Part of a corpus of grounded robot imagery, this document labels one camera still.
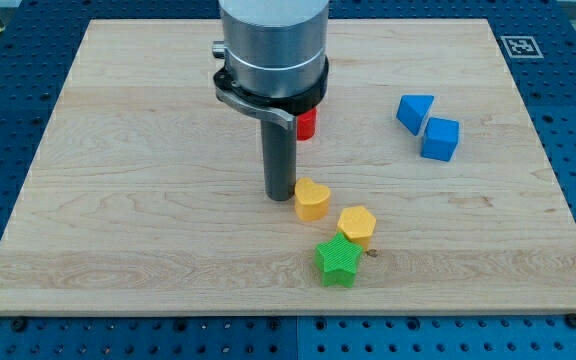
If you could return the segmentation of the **black clamp mount with lever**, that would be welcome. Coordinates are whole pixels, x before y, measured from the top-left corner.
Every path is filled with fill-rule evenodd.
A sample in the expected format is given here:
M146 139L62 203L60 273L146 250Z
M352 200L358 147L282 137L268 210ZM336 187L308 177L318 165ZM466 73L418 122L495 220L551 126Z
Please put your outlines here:
M296 118L315 108L325 97L328 73L329 61L325 58L322 75L312 87L283 98L256 95L240 85L235 86L235 80L224 67L213 75L213 83L217 99L237 112L293 130Z

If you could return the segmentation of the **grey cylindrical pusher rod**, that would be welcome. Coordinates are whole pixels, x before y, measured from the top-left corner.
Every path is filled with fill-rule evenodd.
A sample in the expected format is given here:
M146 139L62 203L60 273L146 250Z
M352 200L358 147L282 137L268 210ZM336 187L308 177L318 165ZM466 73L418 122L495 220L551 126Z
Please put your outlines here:
M274 201L294 196L296 183L296 131L260 122L266 195Z

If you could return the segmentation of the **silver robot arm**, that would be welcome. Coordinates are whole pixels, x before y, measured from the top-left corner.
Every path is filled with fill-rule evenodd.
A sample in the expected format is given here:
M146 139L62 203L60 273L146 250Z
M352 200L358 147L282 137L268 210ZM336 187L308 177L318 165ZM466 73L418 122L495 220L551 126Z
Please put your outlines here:
M297 118L327 92L327 0L219 0L216 97L260 124L266 195L293 197Z

